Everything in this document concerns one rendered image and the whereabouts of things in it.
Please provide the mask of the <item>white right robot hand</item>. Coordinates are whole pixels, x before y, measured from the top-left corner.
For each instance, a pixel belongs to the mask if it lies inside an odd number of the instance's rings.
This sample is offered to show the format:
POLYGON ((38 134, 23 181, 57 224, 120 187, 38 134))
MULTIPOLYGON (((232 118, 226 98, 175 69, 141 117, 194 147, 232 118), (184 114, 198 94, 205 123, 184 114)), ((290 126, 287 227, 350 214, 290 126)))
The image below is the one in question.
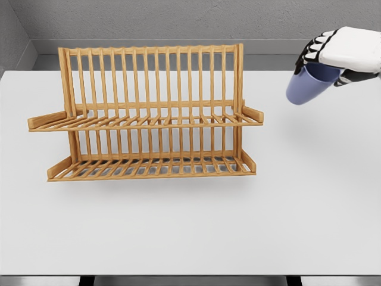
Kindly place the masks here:
POLYGON ((335 87, 381 78, 381 32, 341 27, 310 40, 295 63, 295 74, 308 63, 343 70, 335 87))

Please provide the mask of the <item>blue plastic cup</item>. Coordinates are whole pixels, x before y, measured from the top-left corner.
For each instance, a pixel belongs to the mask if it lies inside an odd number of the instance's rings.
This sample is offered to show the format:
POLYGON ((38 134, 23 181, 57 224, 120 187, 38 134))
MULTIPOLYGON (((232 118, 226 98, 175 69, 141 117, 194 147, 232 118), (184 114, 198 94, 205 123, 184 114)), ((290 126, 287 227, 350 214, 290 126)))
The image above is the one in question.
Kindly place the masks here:
POLYGON ((294 74, 286 90, 287 99, 296 105, 314 99, 339 77, 341 69, 321 63, 308 63, 298 74, 294 74))

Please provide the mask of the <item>wooden two-tier dish rack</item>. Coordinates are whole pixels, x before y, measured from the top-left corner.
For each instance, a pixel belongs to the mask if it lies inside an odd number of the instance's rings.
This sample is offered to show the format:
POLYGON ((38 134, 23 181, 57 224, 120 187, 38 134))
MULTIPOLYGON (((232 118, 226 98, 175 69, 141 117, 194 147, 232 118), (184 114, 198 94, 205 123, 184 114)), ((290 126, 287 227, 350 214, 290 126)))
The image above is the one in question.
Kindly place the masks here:
POLYGON ((243 45, 60 48, 64 109, 28 120, 64 131, 70 154, 50 181, 245 176, 243 45))

